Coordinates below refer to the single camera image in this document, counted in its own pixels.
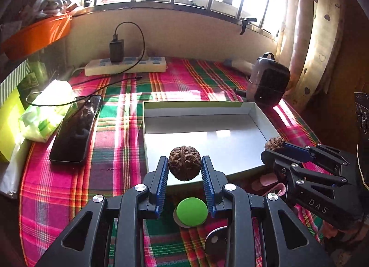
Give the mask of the orange plastic basket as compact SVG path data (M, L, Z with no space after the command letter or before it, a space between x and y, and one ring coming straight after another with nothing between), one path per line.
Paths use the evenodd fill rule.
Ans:
M1 43L1 54L4 53L10 60L32 55L67 36L72 19L70 14L64 14L27 26Z

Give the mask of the white power strip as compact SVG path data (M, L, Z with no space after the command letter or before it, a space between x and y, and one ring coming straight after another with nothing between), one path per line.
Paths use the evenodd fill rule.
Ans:
M122 62L111 63L109 58L90 61L84 67L86 76L109 75L126 73L163 73L167 69L166 59L164 57L149 57L137 63L136 57L125 57Z

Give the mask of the brown walnut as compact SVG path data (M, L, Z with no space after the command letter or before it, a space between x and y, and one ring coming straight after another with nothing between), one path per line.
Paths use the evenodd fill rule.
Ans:
M277 136L277 137L269 139L264 146L265 150L271 150L271 151L275 151L277 149L284 148L284 147L285 147L285 139L281 136Z
M170 172L179 181L190 181L201 171L201 156L192 146L173 148L168 160Z

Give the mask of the black charger adapter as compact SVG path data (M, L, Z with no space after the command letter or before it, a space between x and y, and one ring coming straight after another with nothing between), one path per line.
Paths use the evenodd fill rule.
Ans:
M120 40L117 34L110 41L110 61L112 63L122 62L124 58L124 40Z

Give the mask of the yellow green box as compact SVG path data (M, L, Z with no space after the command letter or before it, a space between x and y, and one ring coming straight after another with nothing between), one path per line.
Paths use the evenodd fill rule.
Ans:
M1 107L1 163L9 163L12 152L20 136L19 119L24 107L15 88Z

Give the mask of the heart pattern curtain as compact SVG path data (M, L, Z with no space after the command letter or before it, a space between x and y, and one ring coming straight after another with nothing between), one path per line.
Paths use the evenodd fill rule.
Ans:
M327 93L343 38L345 0L284 0L277 60L290 70L284 99L302 112Z

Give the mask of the black round disc holder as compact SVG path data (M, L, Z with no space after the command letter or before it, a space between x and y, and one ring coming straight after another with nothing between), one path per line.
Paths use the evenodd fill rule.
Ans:
M228 227L221 226L211 231L205 239L205 253L210 256L225 256Z

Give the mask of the plaid pink green cloth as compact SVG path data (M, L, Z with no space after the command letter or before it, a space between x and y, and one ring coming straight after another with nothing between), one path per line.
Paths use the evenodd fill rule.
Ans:
M20 190L19 233L26 266L35 266L49 245L79 210L96 194L117 196L140 183L146 173L143 141L144 101L241 101L233 89L246 90L240 72L218 62L167 58L164 73L144 74L136 81L105 88L84 165L52 166L54 138L33 143ZM319 139L304 120L281 100L263 109L289 142L315 146ZM171 219L144 224L147 266L224 266L211 259L203 245L209 231L226 224L206 222L179 229Z

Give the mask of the pink plastic clip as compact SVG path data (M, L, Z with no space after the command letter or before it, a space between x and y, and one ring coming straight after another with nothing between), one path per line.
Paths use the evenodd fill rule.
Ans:
M262 175L251 183L251 189L257 195L266 196L268 193L275 193L283 196L286 193L285 185L279 181L274 173Z

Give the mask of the tissue pack green white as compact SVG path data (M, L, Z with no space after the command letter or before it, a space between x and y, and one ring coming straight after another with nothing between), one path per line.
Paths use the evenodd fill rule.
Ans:
M19 124L23 137L34 142L47 142L75 99L68 82L53 80L21 115Z

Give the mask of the black smartphone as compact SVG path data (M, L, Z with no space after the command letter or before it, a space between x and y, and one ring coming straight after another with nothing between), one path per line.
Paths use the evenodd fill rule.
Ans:
M79 98L64 117L49 154L53 164L79 165L87 157L92 131L103 103L101 95Z

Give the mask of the white cardboard box tray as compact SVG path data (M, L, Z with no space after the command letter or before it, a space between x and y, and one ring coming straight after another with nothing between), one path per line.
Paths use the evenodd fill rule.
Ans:
M173 148L192 146L214 169L238 175L262 166L266 142L279 135L253 102L145 101L143 139L148 172Z

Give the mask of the grey black desk fan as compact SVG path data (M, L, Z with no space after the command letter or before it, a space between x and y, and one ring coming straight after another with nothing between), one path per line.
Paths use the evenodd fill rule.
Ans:
M282 99L289 81L289 69L277 62L272 52L264 53L253 65L246 89L246 99L274 107Z

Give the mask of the white tube bottle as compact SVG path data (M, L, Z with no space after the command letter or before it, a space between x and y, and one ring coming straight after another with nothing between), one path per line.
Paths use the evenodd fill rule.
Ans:
M253 70L253 64L243 59L226 59L223 64L224 66L231 67L240 71L247 77L251 76Z

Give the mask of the green round-top stand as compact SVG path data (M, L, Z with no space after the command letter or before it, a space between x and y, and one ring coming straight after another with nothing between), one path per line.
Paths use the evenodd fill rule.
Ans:
M199 198L183 199L173 211L173 219L183 228L202 225L208 217L208 207Z

